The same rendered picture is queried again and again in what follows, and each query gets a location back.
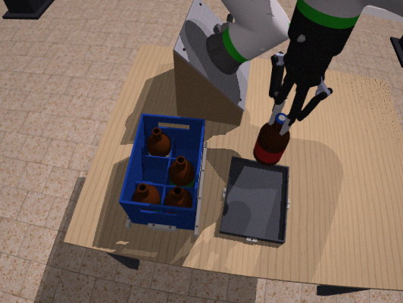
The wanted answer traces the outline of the brown glass bottle with red label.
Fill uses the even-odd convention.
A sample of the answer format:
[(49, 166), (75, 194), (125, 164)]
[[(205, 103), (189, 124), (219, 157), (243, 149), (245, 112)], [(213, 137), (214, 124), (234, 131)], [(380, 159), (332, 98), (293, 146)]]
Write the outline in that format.
[(267, 122), (262, 126), (253, 150), (253, 155), (258, 163), (273, 166), (280, 161), (290, 140), (289, 131), (280, 135), (285, 119), (286, 114), (278, 113), (272, 125)]

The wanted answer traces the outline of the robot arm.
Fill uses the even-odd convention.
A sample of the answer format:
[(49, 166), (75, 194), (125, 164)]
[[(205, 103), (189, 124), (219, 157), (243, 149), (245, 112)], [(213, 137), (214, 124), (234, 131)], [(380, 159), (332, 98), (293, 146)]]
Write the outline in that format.
[(297, 0), (291, 22), (277, 0), (221, 1), (230, 14), (227, 23), (214, 26), (206, 49), (216, 68), (229, 75), (288, 38), (309, 55), (337, 56), (367, 5), (403, 17), (403, 0)]

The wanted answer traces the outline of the blue plastic bottle crate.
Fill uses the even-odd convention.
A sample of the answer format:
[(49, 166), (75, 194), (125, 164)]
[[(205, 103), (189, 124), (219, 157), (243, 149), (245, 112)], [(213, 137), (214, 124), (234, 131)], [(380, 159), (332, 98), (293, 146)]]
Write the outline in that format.
[[(181, 129), (159, 127), (158, 123), (189, 125), (175, 120), (157, 120), (138, 126), (119, 203), (132, 223), (145, 225), (155, 223), (176, 226), (177, 229), (195, 230), (205, 133), (192, 125), (189, 125), (189, 129)], [(169, 158), (151, 156), (148, 153), (147, 141), (155, 127), (159, 127), (161, 132), (167, 134), (171, 140)], [(194, 187), (181, 186), (191, 194), (192, 208), (165, 205), (166, 194), (175, 187), (170, 185), (169, 167), (178, 156), (185, 157), (187, 161), (192, 163), (195, 170)], [(141, 182), (154, 186), (160, 192), (161, 205), (133, 201), (133, 193)], [(140, 208), (155, 211), (145, 211)], [(175, 212), (176, 214), (167, 212)]]

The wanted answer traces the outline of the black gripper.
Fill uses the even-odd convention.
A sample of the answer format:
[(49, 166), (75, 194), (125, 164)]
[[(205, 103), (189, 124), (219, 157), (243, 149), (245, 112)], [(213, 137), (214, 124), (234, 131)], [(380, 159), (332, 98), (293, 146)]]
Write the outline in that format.
[[(296, 118), (298, 121), (305, 119), (320, 101), (333, 93), (333, 90), (327, 88), (324, 83), (325, 72), (332, 58), (333, 57), (321, 58), (304, 53), (298, 49), (291, 40), (286, 54), (278, 52), (271, 56), (272, 72), (269, 96), (274, 99), (274, 106), (268, 124), (272, 125), (275, 121), (275, 116), (282, 112), (284, 104), (286, 103), (285, 100), (294, 83), (297, 85), (292, 107), (280, 130), (281, 136), (289, 131)], [(286, 69), (286, 75), (283, 79), (284, 68)], [(304, 109), (301, 110), (308, 90), (314, 86), (317, 86), (315, 96), (308, 102)]]

